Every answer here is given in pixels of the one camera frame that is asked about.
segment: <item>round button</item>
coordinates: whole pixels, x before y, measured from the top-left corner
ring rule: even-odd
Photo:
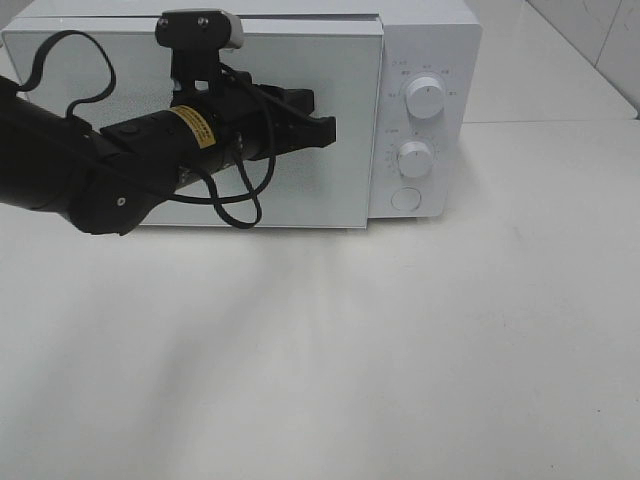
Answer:
[[[432,75],[416,78],[405,93],[409,113],[423,120],[435,117],[444,108],[444,92],[440,79]]]
[[[433,167],[433,149],[423,142],[407,142],[398,151],[398,168],[407,178],[429,175]]]
[[[422,202],[422,195],[415,188],[401,188],[391,197],[391,205],[401,212],[412,212]]]
[[[138,126],[133,123],[125,123],[118,129],[118,131],[120,133],[124,133],[125,135],[135,135],[136,133],[140,132],[140,128],[138,128]]]

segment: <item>timer knob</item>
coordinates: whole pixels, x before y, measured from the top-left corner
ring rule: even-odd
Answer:
[[[407,142],[398,151],[398,168],[408,178],[429,175],[433,167],[433,148],[423,142]]]
[[[405,102],[409,113],[426,120],[435,117],[444,108],[445,87],[433,75],[424,75],[413,80],[405,91]]]

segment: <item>button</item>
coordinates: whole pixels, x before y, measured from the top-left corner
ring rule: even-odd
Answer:
[[[391,205],[401,212],[412,212],[420,206],[421,202],[420,191],[411,187],[402,188],[391,197]]]
[[[125,135],[135,135],[140,131],[140,128],[133,123],[125,123],[118,129],[118,131]]]

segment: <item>wall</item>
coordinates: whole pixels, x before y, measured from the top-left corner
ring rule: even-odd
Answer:
[[[0,28],[4,28],[14,15],[29,5],[33,0],[0,0]]]
[[[640,0],[529,0],[640,108]]]

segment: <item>white table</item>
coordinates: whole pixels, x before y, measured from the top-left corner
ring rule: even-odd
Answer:
[[[638,478],[640,124],[466,125],[437,221],[0,208],[3,478]]]
[[[484,27],[466,122],[626,120],[635,109],[524,0],[467,0]]]

